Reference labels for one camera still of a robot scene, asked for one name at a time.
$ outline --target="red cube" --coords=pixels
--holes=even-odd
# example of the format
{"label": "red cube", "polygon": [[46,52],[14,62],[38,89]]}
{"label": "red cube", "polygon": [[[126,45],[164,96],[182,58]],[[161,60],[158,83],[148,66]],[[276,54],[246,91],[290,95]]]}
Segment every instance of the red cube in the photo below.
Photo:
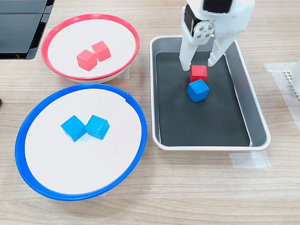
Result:
{"label": "red cube", "polygon": [[92,45],[94,53],[97,55],[97,58],[100,62],[111,57],[111,53],[104,43],[104,41],[100,41],[97,44]]}
{"label": "red cube", "polygon": [[197,81],[200,79],[202,79],[204,82],[206,82],[206,79],[207,79],[206,66],[192,65],[190,81],[194,82],[194,81]]}
{"label": "red cube", "polygon": [[97,57],[94,53],[84,50],[77,55],[77,62],[79,67],[91,71],[97,65]]}

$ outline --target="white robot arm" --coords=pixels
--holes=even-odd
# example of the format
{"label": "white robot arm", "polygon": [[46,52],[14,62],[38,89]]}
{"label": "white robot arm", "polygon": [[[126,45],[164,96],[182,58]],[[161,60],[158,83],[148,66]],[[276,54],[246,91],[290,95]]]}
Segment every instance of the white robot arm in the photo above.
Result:
{"label": "white robot arm", "polygon": [[182,69],[190,69],[199,45],[215,37],[208,66],[222,57],[239,33],[246,29],[255,0],[187,0],[182,9],[183,38],[179,59]]}

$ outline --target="cube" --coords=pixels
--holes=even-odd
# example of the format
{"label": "cube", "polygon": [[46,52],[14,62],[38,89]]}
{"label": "cube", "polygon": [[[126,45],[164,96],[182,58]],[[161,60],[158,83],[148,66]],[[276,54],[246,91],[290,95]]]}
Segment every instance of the cube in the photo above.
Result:
{"label": "cube", "polygon": [[100,62],[111,57],[111,53],[104,43],[104,41],[100,41],[97,44],[92,45],[94,53],[97,55],[97,58]]}
{"label": "cube", "polygon": [[84,50],[77,55],[77,62],[82,69],[91,71],[97,65],[97,57],[94,53]]}
{"label": "cube", "polygon": [[202,79],[206,82],[207,79],[207,67],[206,66],[198,66],[192,65],[191,74],[190,74],[190,82],[194,82]]}
{"label": "cube", "polygon": [[86,132],[84,130],[84,123],[80,121],[76,116],[72,116],[66,122],[61,125],[63,131],[74,141],[76,142],[79,138],[82,137]]}
{"label": "cube", "polygon": [[85,126],[84,129],[89,135],[96,137],[100,140],[103,140],[109,127],[110,126],[107,120],[92,115],[92,117],[90,118],[88,124]]}
{"label": "cube", "polygon": [[197,80],[188,85],[187,94],[193,102],[198,102],[208,96],[210,88],[203,80]]}

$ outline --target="gray tray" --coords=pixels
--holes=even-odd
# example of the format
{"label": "gray tray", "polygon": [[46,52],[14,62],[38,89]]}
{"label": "gray tray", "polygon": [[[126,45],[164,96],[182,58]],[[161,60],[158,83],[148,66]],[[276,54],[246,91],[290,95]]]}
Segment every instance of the gray tray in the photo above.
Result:
{"label": "gray tray", "polygon": [[[213,37],[199,46],[192,64],[205,65]],[[189,71],[181,69],[181,36],[150,42],[152,138],[163,150],[250,151],[270,144],[270,133],[258,104],[239,46],[235,41],[208,68],[210,93],[194,103],[187,95]]]}

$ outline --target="wooden table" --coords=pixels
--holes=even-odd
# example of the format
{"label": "wooden table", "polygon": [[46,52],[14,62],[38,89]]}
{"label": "wooden table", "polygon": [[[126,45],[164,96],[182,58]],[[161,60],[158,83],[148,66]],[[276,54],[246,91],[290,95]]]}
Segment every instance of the wooden table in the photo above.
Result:
{"label": "wooden table", "polygon": [[300,58],[300,1],[258,0],[238,38],[268,123],[269,169],[233,169],[228,153],[166,153],[151,140],[149,42],[181,34],[185,1],[57,0],[44,36],[58,23],[86,13],[120,16],[140,34],[129,80],[110,85],[129,92],[148,123],[145,152],[134,171],[106,196],[60,202],[33,191],[15,164],[15,139],[29,112],[50,94],[76,83],[43,62],[0,61],[1,225],[298,225],[300,133],[263,63]]}

